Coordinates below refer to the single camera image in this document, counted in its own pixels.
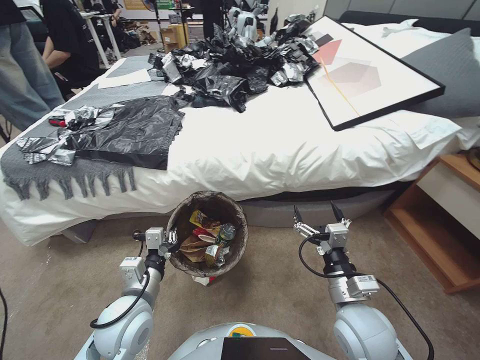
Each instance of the wooden shelf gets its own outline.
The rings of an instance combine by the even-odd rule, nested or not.
[[[392,209],[391,215],[419,247],[417,253],[423,251],[450,286],[464,285],[480,276],[480,261],[458,242],[455,234],[438,226],[436,214],[425,209]]]
[[[480,173],[465,157],[442,156],[384,215],[443,285],[445,292],[455,293],[480,286],[480,240],[417,185],[438,163],[448,166],[474,188],[478,185],[480,190]]]

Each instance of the white bedsheet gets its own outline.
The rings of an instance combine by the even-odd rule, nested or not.
[[[169,86],[165,94],[171,91]],[[69,200],[52,183],[47,199],[40,201],[33,186],[31,199],[20,201],[0,178],[1,218],[22,243],[34,245],[91,219],[167,213],[201,190],[245,200],[412,179],[437,155],[480,139],[478,128],[462,129],[449,119],[405,110],[335,132],[304,85],[270,86],[246,107],[241,114],[221,107],[183,109],[183,129],[170,147],[167,171],[136,167],[136,191],[121,193],[111,176],[110,196],[99,191],[83,198],[73,181]]]

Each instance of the pillow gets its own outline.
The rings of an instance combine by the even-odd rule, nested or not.
[[[480,116],[480,64],[473,48],[470,29],[465,28],[405,56],[406,63],[446,87],[442,96],[408,110],[443,118]]]
[[[382,38],[386,36],[386,34],[414,29],[412,25],[416,21],[418,21],[418,19],[408,19],[402,21],[401,23],[384,23],[377,25],[361,25],[347,22],[342,24],[349,29],[353,29],[353,31],[361,37],[364,37],[365,39],[370,40],[372,43],[378,45],[379,42],[382,41]]]
[[[383,37],[378,45],[396,57],[402,58],[417,49],[451,35],[447,32],[430,31],[423,27],[411,27],[410,29],[413,31],[405,28],[391,32],[388,36]],[[473,54],[480,62],[480,36],[472,36],[471,39],[473,40]]]

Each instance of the bed frame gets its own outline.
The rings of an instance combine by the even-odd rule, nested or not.
[[[403,20],[418,18],[415,26],[435,32],[455,33],[471,28],[472,36],[480,36],[480,21],[459,20],[413,15],[396,15],[378,12],[345,11],[339,21],[361,25],[401,23]],[[330,201],[342,209],[344,214],[355,219],[382,205],[393,202],[410,182],[395,182],[386,186],[343,188],[307,192],[283,192],[274,196],[240,201],[249,225],[271,228],[288,228],[293,224],[293,204],[295,203],[303,219],[309,224],[328,224],[334,221]],[[169,216],[170,213],[135,212],[110,215],[105,219],[119,219],[145,216]],[[76,243],[86,243],[91,238],[98,220],[90,220],[72,226],[62,234]]]

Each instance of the woven trash basket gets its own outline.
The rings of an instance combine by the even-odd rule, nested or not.
[[[166,233],[176,228],[180,244],[196,228],[190,222],[190,216],[200,210],[209,218],[219,220],[222,224],[232,223],[236,228],[235,237],[230,243],[230,252],[225,256],[222,267],[208,267],[204,262],[191,262],[180,251],[172,253],[170,262],[174,267],[195,277],[217,277],[231,270],[242,258],[247,248],[249,229],[242,207],[222,192],[199,191],[183,200],[175,209],[166,227]]]

